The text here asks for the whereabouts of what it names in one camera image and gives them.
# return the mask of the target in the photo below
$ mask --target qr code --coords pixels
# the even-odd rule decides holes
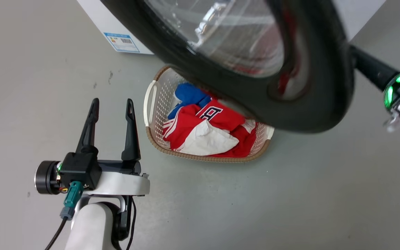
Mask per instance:
[[[127,39],[127,38],[120,38],[122,42],[124,42],[125,44],[132,44],[132,40]]]

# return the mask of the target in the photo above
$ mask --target gray floor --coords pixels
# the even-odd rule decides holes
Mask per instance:
[[[354,42],[400,67],[400,0]],[[51,239],[63,196],[39,195],[33,174],[75,149],[95,97],[101,159],[119,159],[126,99],[138,107],[151,194],[136,199],[132,249],[400,249],[400,131],[381,127],[381,93],[364,78],[335,129],[276,131],[259,160],[221,165],[164,155],[146,138],[140,106],[162,65],[114,52],[74,0],[0,1],[0,249]],[[69,225],[54,249],[68,234]]]

